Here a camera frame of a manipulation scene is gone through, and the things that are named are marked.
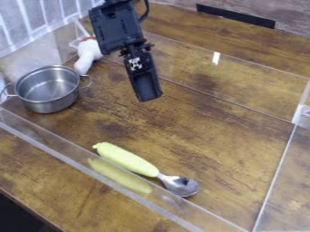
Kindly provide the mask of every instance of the stainless steel pot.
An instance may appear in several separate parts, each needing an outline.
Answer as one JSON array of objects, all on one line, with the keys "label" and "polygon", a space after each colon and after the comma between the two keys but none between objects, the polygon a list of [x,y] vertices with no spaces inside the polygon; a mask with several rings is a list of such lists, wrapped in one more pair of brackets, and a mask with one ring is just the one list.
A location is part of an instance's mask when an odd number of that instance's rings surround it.
[{"label": "stainless steel pot", "polygon": [[44,66],[20,77],[14,84],[14,94],[8,96],[17,96],[24,106],[34,112],[61,111],[76,102],[78,89],[90,85],[92,79],[85,76],[89,83],[78,87],[80,75],[72,68],[62,65]]}]

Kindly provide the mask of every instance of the black wire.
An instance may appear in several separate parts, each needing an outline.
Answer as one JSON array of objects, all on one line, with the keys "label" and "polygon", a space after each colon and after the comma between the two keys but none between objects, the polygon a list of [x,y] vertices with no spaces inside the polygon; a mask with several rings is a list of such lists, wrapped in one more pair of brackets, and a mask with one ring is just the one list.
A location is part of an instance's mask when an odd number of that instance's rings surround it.
[{"label": "black wire", "polygon": [[149,12],[149,3],[148,3],[148,0],[144,0],[144,3],[145,3],[146,10],[145,10],[145,13],[138,18],[138,23],[141,23],[145,20],[145,18],[148,17],[148,12]]}]

